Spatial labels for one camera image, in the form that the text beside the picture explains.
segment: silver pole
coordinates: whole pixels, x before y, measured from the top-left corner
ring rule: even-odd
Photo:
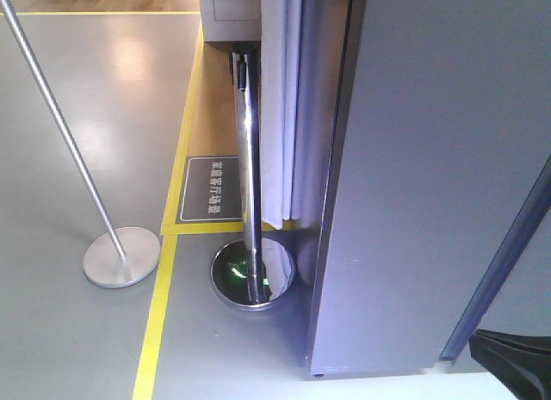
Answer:
[[[211,267],[211,280],[219,297],[230,306],[260,311],[282,301],[281,297],[291,287],[296,266],[281,243],[262,237],[258,50],[253,43],[240,43],[233,46],[230,56],[243,239],[231,241],[218,251]]]
[[[125,250],[122,248],[121,240],[117,236],[117,233],[115,232],[115,229],[111,224],[107,211],[105,210],[105,206],[103,205],[102,198],[100,197],[100,194],[97,192],[96,184],[92,180],[90,172],[86,167],[86,163],[84,162],[84,159],[80,151],[78,150],[75,139],[71,135],[71,131],[69,130],[69,127],[65,122],[65,118],[63,117],[63,114],[59,109],[58,103],[56,102],[55,97],[53,96],[53,93],[50,90],[50,86],[48,85],[48,82],[44,77],[44,73],[40,68],[38,60],[34,56],[33,49],[28,43],[27,36],[23,31],[23,28],[21,26],[21,23],[19,22],[19,19],[17,18],[15,10],[10,0],[0,0],[0,3],[2,4],[2,10],[6,17],[6,20],[8,21],[9,28],[11,29],[11,32],[15,36],[15,40],[17,41],[17,44],[21,48],[23,56],[25,57],[25,60],[27,60],[29,69],[33,73],[34,80],[38,84],[38,87],[40,88],[40,92],[44,96],[44,100],[46,101],[48,107],[50,108],[50,112],[52,112],[52,116],[56,124],[58,125],[58,129],[61,132],[61,136],[63,136],[63,139],[67,147],[69,148],[69,151],[71,152],[71,155],[75,160],[75,163],[77,164],[78,170],[80,171],[80,175],[83,177],[84,182],[86,183],[86,187],[90,191],[90,195],[92,195],[92,199],[96,203],[97,210],[102,215],[103,223],[107,227],[108,234],[111,237],[111,241],[113,241],[113,245],[116,248],[117,254],[120,257],[121,262],[124,262],[126,260],[127,255],[125,253]]]
[[[247,282],[252,302],[266,302],[262,258],[260,208],[260,119],[258,114],[257,49],[244,46],[232,50],[233,94],[238,128],[239,176],[243,213],[243,241]]]

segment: gray floor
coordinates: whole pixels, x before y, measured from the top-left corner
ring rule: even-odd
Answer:
[[[291,236],[286,233],[279,239],[288,243]],[[311,377],[304,358],[302,305],[308,301],[299,281],[280,305],[264,312],[235,310],[214,294],[211,261],[234,238],[235,234],[207,234],[178,239],[154,400],[514,398],[482,372]]]
[[[159,232],[198,22],[22,18],[117,226]],[[0,43],[0,398],[129,399],[154,275],[84,278],[102,222],[3,22]]]

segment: wall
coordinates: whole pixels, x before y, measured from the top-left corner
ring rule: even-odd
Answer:
[[[260,0],[201,0],[205,41],[260,40]]]
[[[302,7],[292,214],[305,318],[311,315],[349,1],[303,0]]]
[[[367,1],[331,158],[313,373],[435,364],[549,156],[550,4]]]

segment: gray cabinet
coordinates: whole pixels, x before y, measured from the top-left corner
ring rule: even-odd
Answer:
[[[205,41],[260,40],[260,0],[201,0]]]
[[[438,360],[551,153],[550,8],[367,0],[337,115],[312,373],[401,374]],[[512,298],[527,331],[548,329],[545,280],[518,299],[545,270],[548,225],[483,326],[524,329]]]

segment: black object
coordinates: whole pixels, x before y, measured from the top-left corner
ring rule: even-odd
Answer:
[[[527,337],[477,329],[471,357],[519,400],[551,400],[551,337]]]
[[[244,60],[238,61],[238,89],[245,90],[247,88],[247,64]]]

